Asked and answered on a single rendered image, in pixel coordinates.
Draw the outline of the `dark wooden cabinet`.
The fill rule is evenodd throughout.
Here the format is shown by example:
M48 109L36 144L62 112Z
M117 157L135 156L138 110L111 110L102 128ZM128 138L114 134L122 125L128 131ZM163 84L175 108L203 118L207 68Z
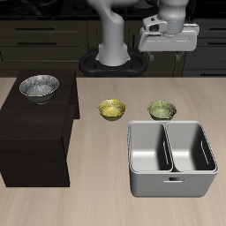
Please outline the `dark wooden cabinet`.
M45 104L30 102L19 85L51 75L59 88ZM0 174L7 187L68 187L67 153L72 123L79 118L76 72L23 70L0 109Z

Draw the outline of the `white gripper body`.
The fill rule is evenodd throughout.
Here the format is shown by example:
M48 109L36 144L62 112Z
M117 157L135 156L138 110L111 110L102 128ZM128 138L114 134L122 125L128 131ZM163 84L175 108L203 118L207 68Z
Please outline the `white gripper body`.
M168 37L159 32L139 30L138 49L140 52L194 51L200 27L197 24L184 24L180 34Z

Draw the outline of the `grey bowl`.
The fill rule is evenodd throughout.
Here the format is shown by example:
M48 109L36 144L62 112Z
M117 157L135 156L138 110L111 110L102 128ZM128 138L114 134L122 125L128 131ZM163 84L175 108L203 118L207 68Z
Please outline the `grey bowl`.
M59 81L51 75L35 75L19 85L19 91L36 104L48 103L56 94Z

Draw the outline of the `green fluted bowl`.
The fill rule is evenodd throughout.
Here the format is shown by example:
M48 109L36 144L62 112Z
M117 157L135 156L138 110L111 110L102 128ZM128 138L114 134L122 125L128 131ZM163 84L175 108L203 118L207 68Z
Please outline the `green fluted bowl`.
M153 120L171 120L177 113L174 104L166 101L151 102L147 110Z

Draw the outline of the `yellow fluted bowl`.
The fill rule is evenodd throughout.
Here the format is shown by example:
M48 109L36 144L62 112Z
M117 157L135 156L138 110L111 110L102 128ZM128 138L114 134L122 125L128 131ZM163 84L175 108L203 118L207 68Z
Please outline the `yellow fluted bowl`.
M126 105L120 100L108 99L100 102L97 109L104 119L116 121L126 111Z

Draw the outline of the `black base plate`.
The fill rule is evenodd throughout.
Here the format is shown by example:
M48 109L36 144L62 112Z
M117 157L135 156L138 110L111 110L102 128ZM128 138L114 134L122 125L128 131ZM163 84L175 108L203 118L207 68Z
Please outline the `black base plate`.
M130 78L141 77L147 69L147 60L135 48L128 48L131 58L119 66L107 66L96 60L98 48L91 48L79 60L79 69L89 78Z

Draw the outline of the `white two-bin basket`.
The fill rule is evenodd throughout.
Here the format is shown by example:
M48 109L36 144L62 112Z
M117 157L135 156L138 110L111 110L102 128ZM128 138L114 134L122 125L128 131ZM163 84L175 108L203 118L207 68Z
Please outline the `white two-bin basket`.
M131 121L127 140L135 197L203 197L218 172L198 121Z

